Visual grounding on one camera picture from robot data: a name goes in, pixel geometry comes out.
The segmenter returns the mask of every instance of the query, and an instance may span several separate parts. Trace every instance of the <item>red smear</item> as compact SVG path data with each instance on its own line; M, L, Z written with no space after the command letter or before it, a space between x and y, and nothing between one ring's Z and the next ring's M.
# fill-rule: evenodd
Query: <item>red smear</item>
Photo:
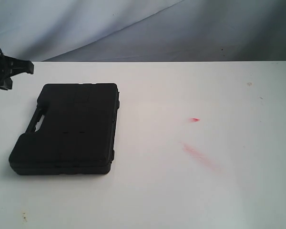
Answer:
M195 123L195 122L198 122L198 121L200 121L199 118L190 118L190 122L191 123Z
M214 172L222 172L221 168L213 163L209 158L207 158L202 153L198 152L194 148L190 147L188 144L183 143L183 150L194 156L200 163L213 170Z

